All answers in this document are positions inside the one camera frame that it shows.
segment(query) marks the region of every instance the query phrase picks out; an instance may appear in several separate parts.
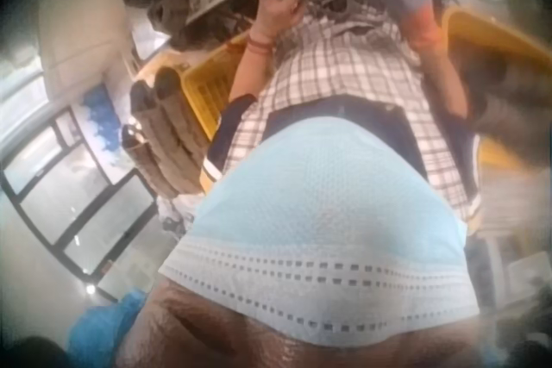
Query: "yellow crate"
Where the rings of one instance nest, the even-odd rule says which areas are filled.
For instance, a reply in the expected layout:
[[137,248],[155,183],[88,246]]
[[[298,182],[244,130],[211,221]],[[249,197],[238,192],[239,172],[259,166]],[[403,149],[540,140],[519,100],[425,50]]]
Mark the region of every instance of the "yellow crate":
[[[481,16],[471,10],[453,6],[442,17],[442,29],[446,39],[462,38],[475,45],[488,47],[501,53],[513,55],[552,72],[552,53],[529,36],[514,28],[496,22],[491,17]],[[488,138],[481,142],[479,163],[509,170],[526,170],[528,166],[515,154]]]
[[236,36],[181,76],[182,91],[210,140],[215,136],[221,112],[228,105],[247,35]]

